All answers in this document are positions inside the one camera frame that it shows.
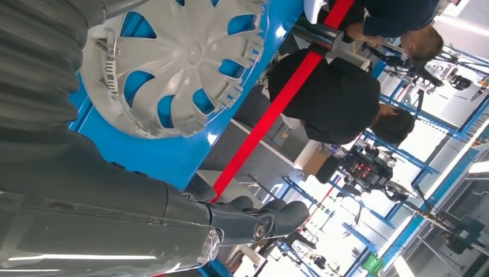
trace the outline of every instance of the cable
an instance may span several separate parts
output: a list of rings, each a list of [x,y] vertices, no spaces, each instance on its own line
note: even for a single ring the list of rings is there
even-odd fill
[[[392,245],[391,247],[394,247],[394,246],[399,246],[400,248],[399,248],[399,249],[397,249],[397,250],[395,250],[395,251],[392,251],[392,252],[389,252],[389,253],[385,253],[384,255],[382,255],[382,258],[383,258],[383,259],[384,259],[386,256],[388,256],[388,255],[396,254],[396,253],[398,253],[398,252],[400,252],[400,251],[402,251],[402,250],[406,250],[406,249],[407,249],[407,247],[404,247],[404,246],[399,245],[399,244],[394,244],[394,245]]]

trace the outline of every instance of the gray robot arm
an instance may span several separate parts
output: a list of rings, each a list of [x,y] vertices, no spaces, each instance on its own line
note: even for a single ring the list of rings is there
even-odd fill
[[[107,163],[68,95],[88,28],[146,1],[0,3],[0,276],[151,276],[199,267],[220,245],[287,235],[309,212],[240,197],[193,201]]]

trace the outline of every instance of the short hair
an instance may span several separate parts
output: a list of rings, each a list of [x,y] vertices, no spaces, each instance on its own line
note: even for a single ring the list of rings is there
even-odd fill
[[[429,26],[411,58],[418,62],[429,62],[440,54],[444,44],[442,36]]]
[[[415,119],[406,110],[397,108],[395,111],[397,115],[380,117],[371,129],[382,141],[399,145],[413,131]]]

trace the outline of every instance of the machinery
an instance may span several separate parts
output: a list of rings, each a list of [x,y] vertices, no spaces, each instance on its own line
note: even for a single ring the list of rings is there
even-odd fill
[[[464,215],[461,218],[446,212],[430,212],[428,206],[426,211],[418,208],[416,205],[405,202],[405,205],[414,210],[417,214],[430,221],[433,225],[444,230],[443,237],[446,246],[455,254],[462,254],[465,250],[476,249],[482,254],[489,256],[486,246],[479,241],[485,225],[480,221]]]
[[[329,157],[320,169],[316,176],[319,181],[327,182],[340,168],[346,175],[343,189],[354,196],[360,196],[362,192],[380,190],[394,202],[417,197],[415,192],[392,180],[393,167],[397,160],[379,148],[359,140],[347,153],[333,148],[332,145],[330,150],[334,155]]]
[[[301,202],[207,203],[215,194],[202,197],[193,185],[180,192],[108,163],[68,129],[77,119],[68,96],[80,85],[73,72],[88,29],[145,2],[0,3],[0,90],[9,99],[0,109],[2,277],[181,271],[213,260],[220,246],[284,236],[308,218]]]
[[[397,47],[394,50],[389,45],[383,46],[383,48],[394,53],[394,55],[385,55],[366,43],[363,45],[363,49],[368,49],[374,56],[393,68],[393,70],[386,70],[387,73],[406,81],[427,94],[433,94],[436,88],[444,86],[445,82],[458,91],[464,91],[472,85],[471,80],[457,74],[460,57],[454,52],[447,50],[443,53],[443,57],[449,58],[417,62],[400,57],[401,52],[398,51]]]
[[[396,159],[373,145],[353,147],[344,158],[343,169],[351,178],[349,186],[360,186],[365,192],[383,191],[389,200],[403,202],[411,194],[402,185],[392,181]]]

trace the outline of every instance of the person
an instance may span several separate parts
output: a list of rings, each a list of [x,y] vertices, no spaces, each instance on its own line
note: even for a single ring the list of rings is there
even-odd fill
[[[265,76],[262,90],[274,101],[295,73],[308,49],[282,60]],[[343,145],[370,128],[381,140],[400,144],[413,130],[415,119],[407,111],[380,104],[380,83],[361,68],[336,58],[323,60],[283,111],[290,128],[305,127],[309,139]]]
[[[331,9],[337,0],[328,2]],[[345,42],[380,44],[382,38],[401,38],[401,47],[413,60],[427,62],[443,47],[443,38],[431,25],[439,0],[355,0],[339,29]],[[364,19],[364,10],[370,16]],[[318,22],[328,12],[321,10]]]

